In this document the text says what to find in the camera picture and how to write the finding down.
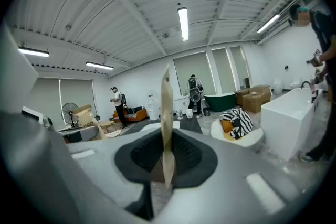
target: fluorescent light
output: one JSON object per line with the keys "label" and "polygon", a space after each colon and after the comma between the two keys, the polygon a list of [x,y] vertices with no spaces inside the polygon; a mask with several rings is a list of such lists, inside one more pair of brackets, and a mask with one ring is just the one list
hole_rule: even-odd
{"label": "fluorescent light", "polygon": [[262,31],[264,31],[267,27],[269,27],[272,23],[275,22],[276,19],[278,19],[280,17],[279,14],[276,14],[273,16],[273,18],[271,20],[269,20],[267,23],[265,23],[258,31],[257,33],[261,33]]}
{"label": "fluorescent light", "polygon": [[19,47],[18,50],[22,52],[23,54],[29,54],[29,55],[35,55],[35,56],[41,56],[41,57],[49,57],[49,52],[47,51],[34,50],[34,49],[28,49],[28,48],[23,48],[23,47]]}
{"label": "fluorescent light", "polygon": [[90,67],[98,67],[98,68],[103,68],[103,69],[107,69],[107,70],[113,70],[113,67],[101,65],[99,63],[94,63],[94,62],[87,62],[85,65],[90,66]]}
{"label": "fluorescent light", "polygon": [[182,32],[182,41],[187,41],[189,39],[188,32],[188,10],[186,7],[179,8],[177,10],[180,17],[181,32]]}

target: green bathtub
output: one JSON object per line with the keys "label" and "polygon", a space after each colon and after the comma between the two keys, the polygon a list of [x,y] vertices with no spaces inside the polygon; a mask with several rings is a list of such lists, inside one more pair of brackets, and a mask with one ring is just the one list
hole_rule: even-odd
{"label": "green bathtub", "polygon": [[225,111],[236,106],[236,94],[234,92],[204,95],[204,98],[210,109],[215,112]]}

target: ceiling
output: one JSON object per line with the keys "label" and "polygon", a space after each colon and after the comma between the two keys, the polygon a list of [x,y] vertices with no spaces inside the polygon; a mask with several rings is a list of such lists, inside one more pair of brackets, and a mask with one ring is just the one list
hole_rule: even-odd
{"label": "ceiling", "polygon": [[[6,20],[21,45],[50,52],[49,58],[27,56],[37,69],[78,70],[110,77],[183,50],[259,41],[262,35],[256,33],[258,28],[291,1],[13,0]],[[188,41],[182,41],[179,7],[188,9]],[[113,66],[114,70],[95,71],[85,66],[87,61]]]}

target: person with backpack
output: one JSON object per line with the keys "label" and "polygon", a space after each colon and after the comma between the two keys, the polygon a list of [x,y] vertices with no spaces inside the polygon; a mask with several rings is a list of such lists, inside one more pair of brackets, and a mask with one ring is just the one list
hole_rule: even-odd
{"label": "person with backpack", "polygon": [[328,74],[328,81],[332,88],[331,112],[328,120],[327,130],[319,145],[309,152],[299,154],[299,159],[303,162],[314,163],[320,158],[328,161],[336,148],[336,28],[334,20],[322,12],[314,12],[306,7],[294,4],[289,9],[291,26],[311,27],[320,42],[322,54],[315,56],[309,61],[314,67],[319,67],[325,63],[324,70],[319,74],[320,82]]}
{"label": "person with backpack", "polygon": [[119,120],[122,124],[121,129],[124,129],[127,126],[126,118],[123,112],[124,105],[123,105],[123,98],[121,92],[118,91],[117,87],[111,88],[111,90],[114,92],[114,98],[110,99],[111,102],[114,102],[114,105],[116,107],[116,111],[119,117]]}
{"label": "person with backpack", "polygon": [[[202,92],[203,91],[203,86],[202,86],[202,83],[201,81],[196,78],[195,75],[191,75],[189,81],[188,81],[188,87],[189,89],[192,89],[192,88],[198,88],[199,89],[199,92]],[[199,101],[196,102],[196,105],[197,105],[197,118],[199,118],[201,116],[201,100],[202,98],[199,99]],[[189,99],[189,106],[188,106],[188,109],[192,109],[194,106],[194,102],[192,101],[192,99],[190,98]]]}

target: black pants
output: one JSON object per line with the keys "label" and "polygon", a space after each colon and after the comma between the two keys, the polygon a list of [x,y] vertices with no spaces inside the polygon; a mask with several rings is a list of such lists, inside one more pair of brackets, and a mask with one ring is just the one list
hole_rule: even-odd
{"label": "black pants", "polygon": [[119,106],[116,106],[116,111],[117,111],[119,120],[120,120],[120,122],[121,122],[124,126],[126,126],[127,123],[126,123],[126,119],[125,119],[125,115],[124,115],[123,109],[124,109],[124,105],[123,105],[123,104],[121,104],[121,105],[119,105]]}
{"label": "black pants", "polygon": [[336,104],[331,104],[331,112],[328,120],[327,130],[320,144],[307,153],[308,156],[317,161],[323,154],[331,157],[336,148]]}
{"label": "black pants", "polygon": [[[200,113],[201,113],[201,99],[196,103],[196,105],[197,105],[197,115],[200,115]],[[192,109],[193,106],[194,106],[194,102],[191,101],[191,99],[189,99],[189,106],[188,106],[188,108]]]}

